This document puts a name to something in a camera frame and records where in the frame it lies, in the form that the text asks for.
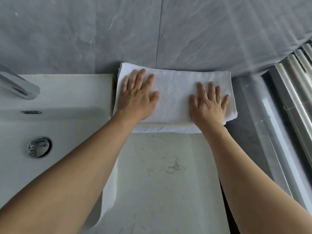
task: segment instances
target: sink basin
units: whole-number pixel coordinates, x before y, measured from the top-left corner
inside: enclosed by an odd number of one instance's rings
[[[112,75],[21,76],[41,93],[25,100],[0,88],[0,207],[103,126],[112,111]],[[44,157],[29,157],[27,144],[38,137],[48,137],[52,148]],[[107,200],[114,203],[116,176],[115,166],[83,229],[99,222],[110,208]]]

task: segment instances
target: white towel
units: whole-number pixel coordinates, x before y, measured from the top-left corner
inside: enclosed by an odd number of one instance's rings
[[[152,92],[160,91],[160,98],[154,113],[142,120],[132,133],[201,133],[190,118],[188,98],[197,95],[197,82],[202,82],[207,90],[208,83],[213,81],[222,90],[222,97],[230,96],[230,102],[225,114],[224,123],[237,117],[235,99],[233,94],[231,73],[227,71],[216,72],[191,72],[176,70],[160,70],[122,63],[118,74],[116,102],[114,113],[117,110],[118,96],[123,78],[131,74],[134,69],[146,69],[146,78],[155,75]]]

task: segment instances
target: grout line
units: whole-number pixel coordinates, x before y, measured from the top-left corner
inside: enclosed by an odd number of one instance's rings
[[[159,36],[160,36],[160,24],[161,24],[161,15],[162,15],[162,4],[163,4],[163,0],[161,0],[161,6],[160,6],[160,16],[159,16],[159,28],[158,28],[158,38],[157,38],[155,68],[156,68],[156,66],[157,66],[157,54],[158,54],[158,43],[159,43]]]

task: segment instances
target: person's left hand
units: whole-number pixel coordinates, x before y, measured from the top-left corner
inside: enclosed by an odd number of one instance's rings
[[[149,98],[155,76],[151,74],[142,85],[145,75],[145,69],[139,72],[134,70],[131,77],[126,75],[117,103],[117,111],[127,114],[129,117],[135,117],[137,122],[146,119],[153,113],[160,95],[160,92],[156,91]]]

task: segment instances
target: chrome faucet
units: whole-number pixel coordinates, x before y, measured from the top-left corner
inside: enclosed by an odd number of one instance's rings
[[[37,85],[25,80],[3,65],[0,65],[0,86],[25,99],[34,99],[40,94],[40,88]]]

